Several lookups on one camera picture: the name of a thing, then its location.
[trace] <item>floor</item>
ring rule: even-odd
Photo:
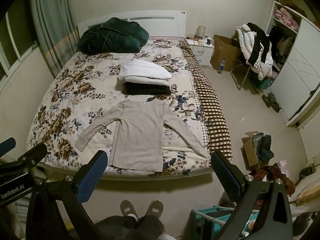
[[[300,134],[296,127],[286,127],[280,114],[267,108],[261,95],[255,94],[249,82],[238,91],[229,72],[218,74],[213,68],[204,68],[216,91],[223,114],[229,127],[233,160],[244,173],[245,164],[241,152],[245,132],[258,130],[272,137],[271,150],[279,160],[287,160],[289,178],[298,180],[299,171],[307,163]],[[164,204],[160,218],[166,232],[178,239],[191,239],[191,209],[210,207],[218,204],[223,188],[215,174],[206,174],[184,179],[146,182],[101,181],[84,208],[97,222],[105,217],[121,215],[120,203],[128,199],[135,206],[139,216],[143,216],[149,203],[159,199]],[[59,203],[66,221],[68,217]]]

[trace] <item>silver bolt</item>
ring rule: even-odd
[[[64,178],[66,181],[72,181],[73,180],[73,176],[72,175],[67,175]]]
[[[36,184],[41,185],[43,183],[43,179],[37,179]]]
[[[276,183],[278,183],[279,185],[282,184],[282,180],[281,179],[276,179]]]
[[[246,179],[247,181],[253,181],[253,177],[252,177],[250,174],[246,175],[246,176],[245,176],[245,179]]]

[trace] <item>window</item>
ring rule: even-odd
[[[29,0],[15,0],[0,21],[0,91],[36,40]]]

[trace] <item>nightstand drawer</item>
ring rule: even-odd
[[[203,56],[203,57],[212,57],[213,48],[207,48],[203,46],[194,46],[193,47],[193,54],[196,56]]]
[[[209,66],[211,57],[196,56],[199,65]]]

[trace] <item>gray-green curtain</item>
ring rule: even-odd
[[[76,53],[79,35],[67,0],[31,0],[40,46],[55,76]]]

